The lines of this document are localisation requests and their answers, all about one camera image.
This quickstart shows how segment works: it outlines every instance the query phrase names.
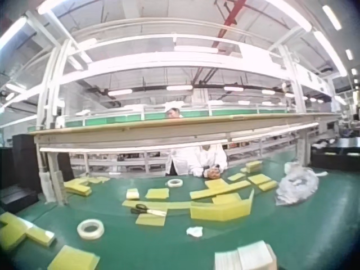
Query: white tape roll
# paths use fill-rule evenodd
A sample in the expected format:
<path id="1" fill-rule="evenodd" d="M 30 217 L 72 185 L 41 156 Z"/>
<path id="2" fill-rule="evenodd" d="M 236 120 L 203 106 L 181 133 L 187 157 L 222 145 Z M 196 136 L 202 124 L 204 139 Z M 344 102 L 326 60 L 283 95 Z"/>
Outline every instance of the white tape roll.
<path id="1" fill-rule="evenodd" d="M 95 226 L 97 229 L 92 232 L 85 231 L 86 228 Z M 87 219 L 82 221 L 78 225 L 78 234 L 82 239 L 85 240 L 95 240 L 100 238 L 104 234 L 104 224 L 100 220 L 97 219 Z"/>
<path id="2" fill-rule="evenodd" d="M 181 179 L 171 179 L 166 184 L 168 187 L 181 187 L 183 182 Z"/>

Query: clear plastic bag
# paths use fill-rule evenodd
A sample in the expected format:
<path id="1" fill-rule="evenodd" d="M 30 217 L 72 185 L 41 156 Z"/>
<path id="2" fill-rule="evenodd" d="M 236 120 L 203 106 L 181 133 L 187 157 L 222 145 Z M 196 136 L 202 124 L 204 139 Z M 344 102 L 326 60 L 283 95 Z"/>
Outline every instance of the clear plastic bag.
<path id="1" fill-rule="evenodd" d="M 305 201 L 319 186 L 319 178 L 310 168 L 298 163 L 285 164 L 286 176 L 281 179 L 276 190 L 276 205 L 292 205 Z"/>

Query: scissors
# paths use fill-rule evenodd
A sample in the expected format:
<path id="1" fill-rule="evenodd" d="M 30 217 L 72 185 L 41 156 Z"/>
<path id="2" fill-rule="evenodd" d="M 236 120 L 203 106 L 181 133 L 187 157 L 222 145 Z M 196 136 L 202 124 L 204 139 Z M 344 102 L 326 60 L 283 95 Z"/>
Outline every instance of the scissors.
<path id="1" fill-rule="evenodd" d="M 131 208 L 130 212 L 132 214 L 149 213 L 149 214 L 152 214 L 152 215 L 158 215 L 160 217 L 165 217 L 167 215 L 166 212 L 164 212 L 164 211 L 151 210 L 145 204 L 137 204 L 137 205 L 135 205 L 135 208 Z"/>

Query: stack of white cards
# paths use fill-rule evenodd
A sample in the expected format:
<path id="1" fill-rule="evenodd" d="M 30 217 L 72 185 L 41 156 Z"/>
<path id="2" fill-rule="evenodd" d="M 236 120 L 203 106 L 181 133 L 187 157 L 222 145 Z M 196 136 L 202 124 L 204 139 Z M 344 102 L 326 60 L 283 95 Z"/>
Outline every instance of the stack of white cards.
<path id="1" fill-rule="evenodd" d="M 276 256 L 264 241 L 215 253 L 215 270 L 276 270 Z"/>

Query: green table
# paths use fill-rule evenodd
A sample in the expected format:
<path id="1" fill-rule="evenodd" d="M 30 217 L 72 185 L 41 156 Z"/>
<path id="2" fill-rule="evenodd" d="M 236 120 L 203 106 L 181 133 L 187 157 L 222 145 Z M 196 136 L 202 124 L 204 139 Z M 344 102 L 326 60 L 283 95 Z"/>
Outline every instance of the green table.
<path id="1" fill-rule="evenodd" d="M 279 181 L 284 162 L 294 153 L 276 155 L 264 162 L 263 173 Z M 238 172 L 232 168 L 223 179 Z M 180 177 L 184 186 L 170 190 L 169 201 L 188 201 L 189 192 L 205 188 L 203 180 Z M 291 207 L 275 206 L 274 190 L 261 193 L 255 188 L 252 213 L 231 222 L 190 219 L 188 210 L 170 210 L 164 227 L 138 226 L 136 216 L 122 206 L 128 188 L 137 187 L 141 198 L 149 188 L 164 187 L 169 178 L 112 179 L 93 184 L 92 194 L 69 197 L 65 207 L 39 203 L 19 216 L 53 231 L 56 241 L 49 249 L 23 241 L 12 255 L 23 269 L 46 269 L 63 245 L 100 256 L 97 269 L 213 269 L 214 253 L 264 240 L 285 269 L 328 269 L 340 263 L 359 233 L 360 177 L 331 172 L 321 178 L 317 193 Z M 252 188 L 239 193 L 246 198 Z M 89 218 L 104 223 L 105 233 L 96 241 L 82 240 L 77 225 Z M 194 239 L 186 229 L 203 226 L 203 237 Z"/>

